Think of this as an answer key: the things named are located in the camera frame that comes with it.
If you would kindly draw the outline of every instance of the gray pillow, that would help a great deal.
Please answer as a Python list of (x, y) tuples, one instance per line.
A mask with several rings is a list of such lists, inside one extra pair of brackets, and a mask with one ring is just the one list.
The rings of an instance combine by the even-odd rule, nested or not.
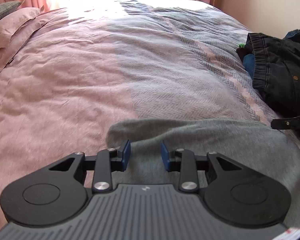
[(0, 20), (8, 14), (14, 12), (22, 3), (17, 1), (0, 4)]

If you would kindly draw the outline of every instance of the metal screw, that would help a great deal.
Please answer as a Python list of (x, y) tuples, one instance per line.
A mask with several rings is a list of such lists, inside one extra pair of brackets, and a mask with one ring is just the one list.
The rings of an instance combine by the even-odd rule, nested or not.
[(181, 187), (183, 189), (192, 190), (192, 189), (195, 189), (197, 187), (197, 184), (192, 182), (192, 181), (186, 181), (186, 182), (181, 184)]
[(97, 183), (95, 183), (94, 188), (98, 189), (98, 190), (106, 190), (110, 187), (110, 184), (105, 182), (105, 181), (99, 181)]

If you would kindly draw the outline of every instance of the black mechanical device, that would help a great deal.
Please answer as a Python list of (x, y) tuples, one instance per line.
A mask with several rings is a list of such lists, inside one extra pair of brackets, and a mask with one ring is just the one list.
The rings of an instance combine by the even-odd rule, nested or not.
[[(126, 170), (130, 152), (128, 140), (95, 156), (75, 152), (9, 184), (0, 240), (271, 240), (287, 230), (291, 196), (274, 179), (217, 152), (198, 156), (162, 142), (165, 169), (180, 172), (177, 188), (114, 188), (111, 172)], [(92, 188), (83, 186), (87, 171)]]
[(300, 116), (292, 118), (273, 119), (271, 128), (275, 130), (295, 130), (300, 137)]

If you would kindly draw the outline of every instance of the dark jacket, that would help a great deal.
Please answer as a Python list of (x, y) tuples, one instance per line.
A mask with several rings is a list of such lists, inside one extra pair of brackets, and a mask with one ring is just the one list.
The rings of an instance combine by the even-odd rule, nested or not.
[(300, 43), (249, 33), (246, 46), (255, 56), (253, 88), (284, 117), (300, 115)]

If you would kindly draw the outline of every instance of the pink pillowcase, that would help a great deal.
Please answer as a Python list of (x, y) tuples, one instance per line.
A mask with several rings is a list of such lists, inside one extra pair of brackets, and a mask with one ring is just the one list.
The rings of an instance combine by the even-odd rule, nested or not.
[(22, 8), (0, 20), (0, 72), (45, 22), (34, 19), (38, 8)]

